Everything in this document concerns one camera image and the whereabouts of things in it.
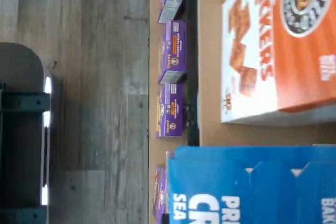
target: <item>metal bracket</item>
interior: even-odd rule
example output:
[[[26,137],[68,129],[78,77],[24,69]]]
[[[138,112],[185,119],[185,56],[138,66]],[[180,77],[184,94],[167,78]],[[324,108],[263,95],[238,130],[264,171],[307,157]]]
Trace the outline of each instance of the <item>metal bracket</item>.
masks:
[[[17,93],[0,90],[1,112],[45,112],[50,110],[50,94]]]
[[[45,224],[46,218],[46,207],[0,210],[1,224]]]

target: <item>orange packaging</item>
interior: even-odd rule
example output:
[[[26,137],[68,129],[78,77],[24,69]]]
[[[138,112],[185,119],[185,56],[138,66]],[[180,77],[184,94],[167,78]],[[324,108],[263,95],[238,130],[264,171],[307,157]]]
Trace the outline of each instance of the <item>orange packaging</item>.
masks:
[[[336,0],[226,0],[222,122],[336,121],[335,18]]]

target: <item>black strip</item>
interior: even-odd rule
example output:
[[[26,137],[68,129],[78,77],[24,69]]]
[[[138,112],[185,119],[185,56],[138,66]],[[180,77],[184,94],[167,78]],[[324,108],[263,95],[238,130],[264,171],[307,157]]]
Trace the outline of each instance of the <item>black strip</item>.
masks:
[[[187,32],[187,141],[190,146],[199,146],[200,132],[197,126],[198,91],[198,37],[197,0],[185,0]]]

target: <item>blue packaging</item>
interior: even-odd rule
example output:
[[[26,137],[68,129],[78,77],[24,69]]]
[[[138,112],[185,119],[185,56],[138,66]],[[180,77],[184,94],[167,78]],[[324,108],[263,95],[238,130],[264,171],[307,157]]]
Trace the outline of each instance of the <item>blue packaging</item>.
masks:
[[[170,223],[336,222],[336,147],[179,148]]]

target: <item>wooden floor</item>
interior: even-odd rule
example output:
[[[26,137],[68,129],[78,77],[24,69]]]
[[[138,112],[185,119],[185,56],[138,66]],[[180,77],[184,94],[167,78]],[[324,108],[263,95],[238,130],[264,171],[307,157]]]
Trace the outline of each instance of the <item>wooden floor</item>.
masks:
[[[0,0],[0,41],[62,83],[50,223],[148,222],[149,0]]]

